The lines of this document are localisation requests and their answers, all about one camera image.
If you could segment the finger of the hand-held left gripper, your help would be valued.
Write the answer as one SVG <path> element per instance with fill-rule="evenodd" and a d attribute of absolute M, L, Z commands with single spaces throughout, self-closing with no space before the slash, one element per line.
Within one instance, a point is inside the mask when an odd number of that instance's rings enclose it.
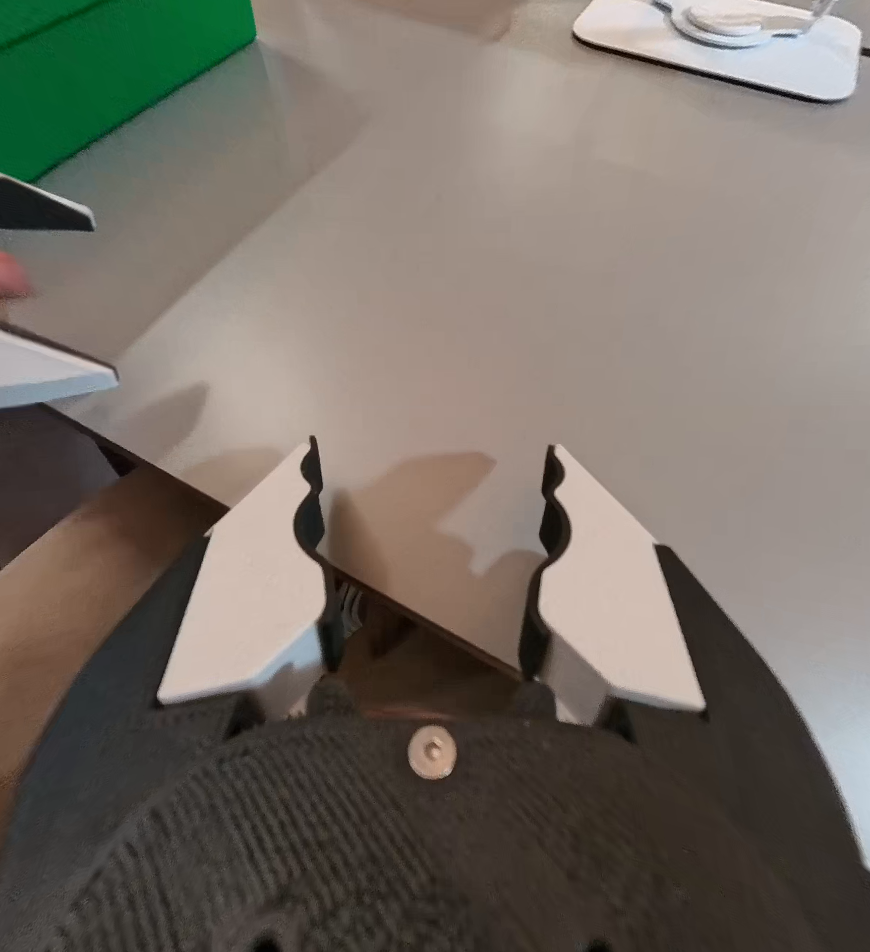
<path fill-rule="evenodd" d="M 0 173 L 0 230 L 94 232 L 90 208 Z"/>
<path fill-rule="evenodd" d="M 106 363 L 0 327 L 0 410 L 82 397 L 119 386 Z"/>

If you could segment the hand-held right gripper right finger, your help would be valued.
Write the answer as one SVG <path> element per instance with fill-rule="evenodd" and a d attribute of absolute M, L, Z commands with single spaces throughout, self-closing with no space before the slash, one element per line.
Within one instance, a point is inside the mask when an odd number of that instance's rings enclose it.
<path fill-rule="evenodd" d="M 560 445 L 548 446 L 527 590 L 521 673 L 561 721 L 593 724 L 612 701 L 702 713 L 706 701 L 654 536 Z"/>

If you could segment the person's trouser leg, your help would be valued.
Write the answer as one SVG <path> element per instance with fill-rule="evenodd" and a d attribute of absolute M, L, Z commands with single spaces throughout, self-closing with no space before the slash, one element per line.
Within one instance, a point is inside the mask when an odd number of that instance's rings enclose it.
<path fill-rule="evenodd" d="M 79 669 L 226 510 L 137 468 L 0 570 L 0 838 L 25 761 Z"/>

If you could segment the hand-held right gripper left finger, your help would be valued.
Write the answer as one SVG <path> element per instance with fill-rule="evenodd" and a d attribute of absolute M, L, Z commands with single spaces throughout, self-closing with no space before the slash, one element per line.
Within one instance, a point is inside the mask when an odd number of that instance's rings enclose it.
<path fill-rule="evenodd" d="M 163 707 L 246 696 L 264 720 L 303 712 L 343 658 L 318 441 L 298 445 L 208 532 L 157 691 Z"/>

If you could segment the wooden document stand white base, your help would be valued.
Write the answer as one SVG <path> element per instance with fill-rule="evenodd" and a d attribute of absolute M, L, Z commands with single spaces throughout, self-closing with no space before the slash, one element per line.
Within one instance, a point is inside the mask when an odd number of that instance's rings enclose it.
<path fill-rule="evenodd" d="M 572 24 L 590 49 L 778 93 L 835 104 L 857 88 L 862 31 L 832 14 L 760 1 L 594 1 Z"/>

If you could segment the grey desk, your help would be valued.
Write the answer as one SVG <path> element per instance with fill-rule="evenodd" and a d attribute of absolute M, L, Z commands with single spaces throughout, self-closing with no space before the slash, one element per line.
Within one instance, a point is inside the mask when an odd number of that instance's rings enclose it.
<path fill-rule="evenodd" d="M 594 52 L 582 3 L 258 2 L 50 173 L 61 411 L 227 505 L 318 437 L 340 570 L 515 663 L 561 444 L 786 685 L 870 866 L 870 58 L 816 106 Z"/>

